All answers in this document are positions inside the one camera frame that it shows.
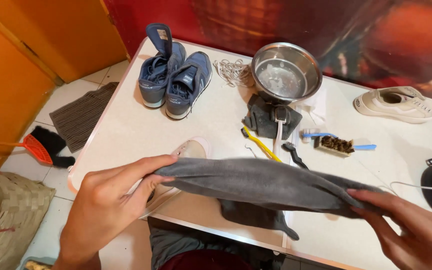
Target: yellow toothbrush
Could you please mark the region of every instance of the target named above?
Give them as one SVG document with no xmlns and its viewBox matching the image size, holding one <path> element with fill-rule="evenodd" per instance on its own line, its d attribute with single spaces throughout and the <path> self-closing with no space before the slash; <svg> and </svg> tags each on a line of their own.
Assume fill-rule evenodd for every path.
<svg viewBox="0 0 432 270">
<path fill-rule="evenodd" d="M 261 147 L 262 149 L 264 149 L 266 151 L 266 153 L 268 153 L 273 160 L 277 161 L 277 162 L 282 162 L 275 154 L 273 154 L 273 152 L 271 152 L 271 150 L 269 150 L 269 148 L 266 147 L 266 145 L 264 145 L 258 138 L 252 136 L 249 133 L 249 130 L 246 127 L 241 128 L 241 132 L 243 133 L 244 138 L 248 138 L 249 140 L 255 142 L 259 147 Z"/>
</svg>

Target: white sneaker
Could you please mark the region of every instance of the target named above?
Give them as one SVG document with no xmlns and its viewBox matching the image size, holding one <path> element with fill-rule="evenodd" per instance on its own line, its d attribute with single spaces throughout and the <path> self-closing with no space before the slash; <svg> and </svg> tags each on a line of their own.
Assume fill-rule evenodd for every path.
<svg viewBox="0 0 432 270">
<path fill-rule="evenodd" d="M 390 116 L 411 124 L 432 120 L 432 99 L 410 86 L 371 90 L 354 100 L 358 112 L 373 116 Z"/>
<path fill-rule="evenodd" d="M 209 156 L 209 143 L 207 140 L 201 137 L 193 137 L 181 144 L 176 150 L 173 151 L 173 154 L 177 154 L 180 157 L 185 158 L 199 158 L 199 159 L 207 159 Z M 130 190 L 129 193 L 133 192 L 136 187 L 138 187 L 138 181 Z M 143 214 L 139 219 L 145 219 L 151 213 L 156 211 L 161 205 L 165 202 L 168 202 L 171 198 L 177 195 L 181 190 L 164 185 L 158 185 L 148 198 L 148 202 L 146 203 L 146 208 L 144 209 Z"/>
</svg>

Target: tiled floor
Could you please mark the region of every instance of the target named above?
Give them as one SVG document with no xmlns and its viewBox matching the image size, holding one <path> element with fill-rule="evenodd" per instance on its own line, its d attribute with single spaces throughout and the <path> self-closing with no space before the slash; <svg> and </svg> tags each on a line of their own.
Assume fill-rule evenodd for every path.
<svg viewBox="0 0 432 270">
<path fill-rule="evenodd" d="M 88 91 L 97 90 L 99 87 L 110 82 L 119 82 L 128 65 L 128 61 L 123 61 L 56 89 L 36 116 L 35 121 L 27 130 L 25 136 L 35 126 L 43 126 L 56 132 L 49 113 L 80 98 Z M 62 155 L 71 155 L 77 158 L 80 152 L 81 150 L 71 153 L 68 147 L 66 147 L 62 151 Z M 68 170 L 39 163 L 26 150 L 21 150 L 20 148 L 13 151 L 0 170 L 16 173 L 31 180 L 43 181 L 46 186 L 56 188 L 56 195 L 51 201 L 49 210 L 22 261 L 30 256 L 57 258 L 59 253 L 59 236 L 64 224 L 66 224 L 71 205 L 75 199 L 75 194 L 68 189 L 67 185 Z M 99 252 L 99 256 L 104 270 L 150 269 L 151 248 L 149 246 L 147 222 L 137 220 L 132 223 L 116 239 L 102 249 Z M 325 269 L 299 260 L 288 260 L 285 265 L 285 270 Z"/>
</svg>

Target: white shoelace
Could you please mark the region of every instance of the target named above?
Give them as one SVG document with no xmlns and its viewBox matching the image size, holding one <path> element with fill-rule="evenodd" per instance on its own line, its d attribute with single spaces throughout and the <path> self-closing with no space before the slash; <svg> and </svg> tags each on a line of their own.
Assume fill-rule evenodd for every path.
<svg viewBox="0 0 432 270">
<path fill-rule="evenodd" d="M 243 60 L 241 59 L 237 59 L 234 63 L 226 59 L 221 61 L 215 60 L 213 65 L 216 68 L 217 74 L 227 82 L 223 86 L 252 87 L 255 85 L 255 80 L 251 74 L 251 68 L 249 65 L 243 64 Z"/>
</svg>

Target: stainless steel bowl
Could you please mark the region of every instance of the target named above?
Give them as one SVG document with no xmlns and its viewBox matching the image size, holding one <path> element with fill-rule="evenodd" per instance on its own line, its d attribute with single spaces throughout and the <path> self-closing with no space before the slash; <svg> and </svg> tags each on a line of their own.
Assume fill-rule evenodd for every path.
<svg viewBox="0 0 432 270">
<path fill-rule="evenodd" d="M 259 49 L 251 71 L 259 95 L 272 103 L 305 100 L 318 91 L 323 81 L 316 59 L 302 47 L 286 42 Z"/>
</svg>

